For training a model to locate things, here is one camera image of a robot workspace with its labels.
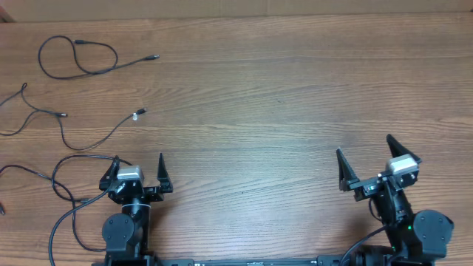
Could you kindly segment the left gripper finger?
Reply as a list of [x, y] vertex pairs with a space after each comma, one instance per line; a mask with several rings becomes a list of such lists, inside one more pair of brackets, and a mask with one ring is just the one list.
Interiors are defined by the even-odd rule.
[[109, 186], [112, 184], [112, 181], [117, 178], [118, 171], [120, 169], [120, 158], [115, 156], [112, 160], [112, 164], [106, 171], [106, 173], [101, 177], [99, 181], [99, 189], [101, 191], [106, 191]]
[[169, 173], [166, 170], [163, 154], [159, 154], [158, 169], [157, 169], [157, 180], [160, 183], [161, 193], [172, 193], [173, 185], [169, 177]]

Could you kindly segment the black cable silver plugs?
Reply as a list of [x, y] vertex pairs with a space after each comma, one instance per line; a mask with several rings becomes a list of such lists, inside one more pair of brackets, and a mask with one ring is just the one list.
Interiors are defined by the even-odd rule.
[[[58, 170], [59, 168], [61, 167], [61, 165], [63, 163], [65, 163], [66, 161], [68, 160], [71, 160], [71, 159], [75, 159], [75, 158], [92, 158], [92, 159], [96, 159], [96, 160], [110, 160], [112, 162], [115, 161], [115, 158], [116, 157], [109, 157], [109, 156], [105, 156], [105, 155], [97, 155], [97, 154], [74, 154], [74, 155], [70, 155], [70, 156], [67, 156], [67, 157], [64, 157], [62, 158], [55, 166], [55, 168], [53, 169], [52, 171], [52, 176], [49, 177], [47, 176], [46, 174], [42, 174], [40, 172], [37, 172], [37, 171], [34, 171], [30, 168], [27, 168], [25, 166], [20, 166], [20, 165], [17, 165], [17, 164], [8, 164], [8, 165], [5, 165], [5, 166], [2, 166], [1, 167], [1, 172], [5, 171], [6, 169], [8, 168], [19, 168], [21, 170], [24, 170], [26, 172], [29, 172], [31, 174], [34, 174], [36, 176], [39, 176], [45, 180], [49, 180], [49, 181], [53, 181], [54, 183], [54, 186], [52, 187], [53, 191], [55, 192], [55, 194], [60, 197], [62, 200], [65, 200], [67, 202], [71, 202], [72, 203], [72, 207], [76, 207], [77, 204], [80, 202], [80, 203], [85, 203], [87, 201], [87, 199], [83, 198], [83, 199], [78, 199], [78, 198], [74, 198], [72, 192], [65, 186], [63, 185], [62, 183], [60, 183], [59, 181], [56, 180], [56, 175], [58, 173]], [[73, 235], [75, 237], [75, 240], [76, 242], [84, 249], [84, 250], [87, 250], [87, 251], [91, 251], [91, 252], [96, 252], [96, 253], [99, 253], [99, 252], [104, 252], [106, 249], [105, 248], [92, 248], [92, 247], [88, 247], [87, 245], [85, 245], [79, 235], [78, 235], [78, 232], [77, 232], [77, 222], [76, 222], [76, 217], [77, 217], [77, 213], [73, 213], [72, 214], [72, 232], [73, 232]]]

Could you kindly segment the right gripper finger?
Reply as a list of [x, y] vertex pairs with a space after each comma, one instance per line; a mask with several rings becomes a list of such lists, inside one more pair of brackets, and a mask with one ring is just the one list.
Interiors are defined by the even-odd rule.
[[336, 156], [339, 171], [339, 189], [341, 191], [350, 191], [350, 186], [354, 183], [357, 183], [359, 181], [359, 178], [348, 163], [341, 148], [337, 148]]
[[386, 141], [389, 146], [392, 157], [400, 157], [403, 155], [410, 155], [416, 163], [422, 163], [422, 159], [398, 142], [391, 134], [386, 136]]

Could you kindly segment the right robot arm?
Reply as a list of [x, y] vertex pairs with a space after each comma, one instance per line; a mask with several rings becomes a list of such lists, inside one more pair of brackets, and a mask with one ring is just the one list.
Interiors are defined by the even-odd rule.
[[339, 259], [340, 265], [434, 265], [447, 254], [453, 221], [434, 210], [412, 210], [404, 189], [418, 181], [422, 159], [386, 136], [392, 158], [384, 171], [360, 180], [336, 150], [339, 189], [353, 191], [355, 201], [369, 201], [369, 210], [382, 226], [357, 241]]

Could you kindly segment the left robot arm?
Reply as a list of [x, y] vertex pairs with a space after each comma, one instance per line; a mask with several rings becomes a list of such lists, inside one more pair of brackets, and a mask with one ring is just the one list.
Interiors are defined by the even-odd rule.
[[144, 186], [140, 166], [121, 166], [120, 158], [112, 161], [99, 182], [99, 189], [121, 206], [103, 224], [106, 243], [105, 265], [161, 265], [153, 251], [148, 250], [151, 204], [162, 202], [173, 191], [163, 156], [157, 168], [158, 186]]

